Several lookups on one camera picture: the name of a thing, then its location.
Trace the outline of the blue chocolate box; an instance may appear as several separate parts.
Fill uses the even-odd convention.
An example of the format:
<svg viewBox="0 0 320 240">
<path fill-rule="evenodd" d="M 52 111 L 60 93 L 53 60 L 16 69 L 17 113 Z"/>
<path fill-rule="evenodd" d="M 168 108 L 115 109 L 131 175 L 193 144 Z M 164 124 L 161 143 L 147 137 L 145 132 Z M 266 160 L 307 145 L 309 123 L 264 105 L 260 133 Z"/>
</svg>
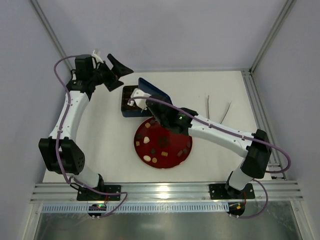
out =
<svg viewBox="0 0 320 240">
<path fill-rule="evenodd" d="M 152 113 L 148 109 L 142 110 L 135 103 L 133 106 L 128 105 L 131 94 L 136 88 L 138 88 L 138 85 L 127 85 L 122 88 L 120 105 L 122 116 L 125 118 L 152 117 Z"/>
</svg>

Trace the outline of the blue box lid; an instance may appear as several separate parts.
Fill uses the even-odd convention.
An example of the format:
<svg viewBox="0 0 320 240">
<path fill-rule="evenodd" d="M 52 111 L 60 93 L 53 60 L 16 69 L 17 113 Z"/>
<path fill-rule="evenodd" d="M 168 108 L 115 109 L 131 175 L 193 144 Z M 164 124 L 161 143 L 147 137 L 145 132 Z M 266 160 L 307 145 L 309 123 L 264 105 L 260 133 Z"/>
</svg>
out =
<svg viewBox="0 0 320 240">
<path fill-rule="evenodd" d="M 160 95 L 162 97 L 165 97 L 168 99 L 168 102 L 172 104 L 172 100 L 168 94 L 166 94 L 164 91 L 160 90 L 155 85 L 153 85 L 152 83 L 150 83 L 142 77 L 138 78 L 138 88 L 147 94 Z"/>
</svg>

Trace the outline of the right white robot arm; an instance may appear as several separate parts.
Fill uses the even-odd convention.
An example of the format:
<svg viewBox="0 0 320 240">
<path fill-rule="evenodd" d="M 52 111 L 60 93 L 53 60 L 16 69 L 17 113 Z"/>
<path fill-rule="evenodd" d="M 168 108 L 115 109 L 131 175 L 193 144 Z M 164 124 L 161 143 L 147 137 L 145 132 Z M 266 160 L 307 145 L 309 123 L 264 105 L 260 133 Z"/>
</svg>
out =
<svg viewBox="0 0 320 240">
<path fill-rule="evenodd" d="M 241 196 L 251 180 L 264 178 L 272 152 L 265 131 L 258 129 L 250 133 L 223 126 L 194 110 L 178 108 L 160 95 L 151 96 L 145 104 L 159 124 L 170 132 L 207 140 L 243 158 L 224 187 L 231 198 Z"/>
</svg>

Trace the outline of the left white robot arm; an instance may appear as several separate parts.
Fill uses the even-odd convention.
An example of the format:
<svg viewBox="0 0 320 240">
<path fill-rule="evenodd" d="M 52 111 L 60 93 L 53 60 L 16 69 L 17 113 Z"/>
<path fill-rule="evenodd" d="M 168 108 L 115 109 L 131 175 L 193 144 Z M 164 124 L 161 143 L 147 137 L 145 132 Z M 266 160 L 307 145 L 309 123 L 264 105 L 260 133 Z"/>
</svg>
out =
<svg viewBox="0 0 320 240">
<path fill-rule="evenodd" d="M 76 143 L 82 115 L 88 106 L 97 86 L 104 85 L 109 92 L 121 87 L 121 77 L 134 71 L 120 63 L 112 54 L 107 59 L 108 67 L 99 53 L 71 56 L 75 68 L 68 83 L 59 77 L 65 90 L 65 100 L 57 123 L 49 137 L 41 138 L 38 147 L 46 169 L 62 175 L 67 184 L 80 195 L 88 194 L 93 199 L 117 197 L 120 190 L 107 192 L 103 177 L 86 164 L 85 154 Z"/>
</svg>

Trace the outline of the metal tongs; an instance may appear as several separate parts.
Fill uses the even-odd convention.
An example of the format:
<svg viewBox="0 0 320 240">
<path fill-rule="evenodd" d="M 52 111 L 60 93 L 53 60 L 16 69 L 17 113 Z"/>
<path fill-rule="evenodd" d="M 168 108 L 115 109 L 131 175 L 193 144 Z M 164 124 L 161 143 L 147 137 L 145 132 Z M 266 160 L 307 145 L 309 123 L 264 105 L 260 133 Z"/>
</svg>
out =
<svg viewBox="0 0 320 240">
<path fill-rule="evenodd" d="M 208 94 L 205 97 L 205 116 L 216 123 L 222 124 L 226 119 L 233 101 L 231 99 L 215 101 Z"/>
</svg>

